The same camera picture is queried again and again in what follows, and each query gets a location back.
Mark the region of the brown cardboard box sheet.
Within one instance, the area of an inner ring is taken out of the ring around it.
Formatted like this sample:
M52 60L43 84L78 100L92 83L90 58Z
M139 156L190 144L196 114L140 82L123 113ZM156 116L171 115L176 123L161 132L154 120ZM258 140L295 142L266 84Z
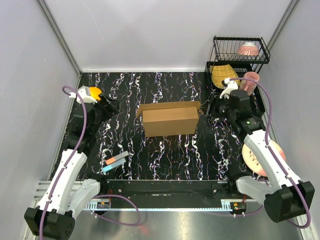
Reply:
M199 101L141 104L136 118L142 116L146 137L193 135L202 114Z

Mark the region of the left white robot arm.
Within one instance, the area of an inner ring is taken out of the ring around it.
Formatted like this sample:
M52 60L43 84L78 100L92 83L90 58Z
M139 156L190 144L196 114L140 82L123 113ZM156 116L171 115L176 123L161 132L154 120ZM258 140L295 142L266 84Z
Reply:
M97 103L75 108L54 177L37 206L27 208L24 213L33 235L54 240L69 239L83 208L94 197L103 198L108 193L106 177L93 172L86 173L78 190L74 193L71 190L82 166L93 153L100 125L119 111L119 100L105 95L101 95Z

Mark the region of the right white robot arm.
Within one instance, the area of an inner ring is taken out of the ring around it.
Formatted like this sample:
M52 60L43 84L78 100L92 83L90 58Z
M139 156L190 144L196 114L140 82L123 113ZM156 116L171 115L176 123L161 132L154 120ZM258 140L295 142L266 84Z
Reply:
M261 204L269 218L279 223L301 215L310 215L315 188L310 181L302 181L273 145L262 114L251 108L251 99L244 90L225 89L212 100L213 114L231 124L235 133L255 155L266 173L269 183L262 183L235 166L227 170L231 181L228 195L239 198L247 195Z

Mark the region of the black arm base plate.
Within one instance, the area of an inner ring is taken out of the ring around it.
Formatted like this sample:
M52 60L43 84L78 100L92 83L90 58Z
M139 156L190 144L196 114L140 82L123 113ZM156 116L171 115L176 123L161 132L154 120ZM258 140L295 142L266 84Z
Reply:
M101 194L128 198L143 209L213 209L221 200L242 201L243 195L228 181L219 180L106 180Z

